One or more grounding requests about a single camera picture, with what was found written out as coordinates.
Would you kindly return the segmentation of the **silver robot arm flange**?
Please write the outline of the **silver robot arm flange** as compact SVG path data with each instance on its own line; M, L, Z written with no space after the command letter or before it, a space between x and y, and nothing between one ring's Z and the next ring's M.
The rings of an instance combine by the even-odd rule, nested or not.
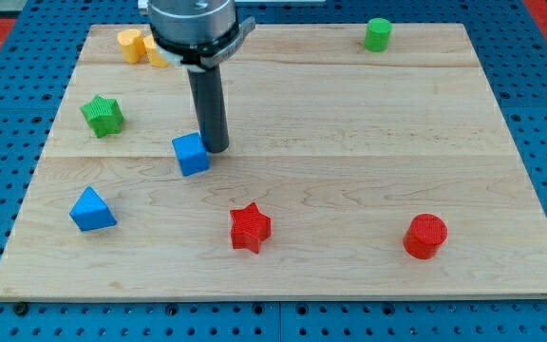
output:
M234 0L138 0L149 18L160 56L193 72L219 67L255 30L255 19L240 20Z

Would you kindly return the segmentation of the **yellow block behind arm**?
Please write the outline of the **yellow block behind arm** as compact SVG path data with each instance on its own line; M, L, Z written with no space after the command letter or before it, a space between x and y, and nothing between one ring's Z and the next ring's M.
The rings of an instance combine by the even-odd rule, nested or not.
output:
M152 34L143 37L143 44L146 51L147 59L152 67L169 66L169 62L160 55L158 46Z

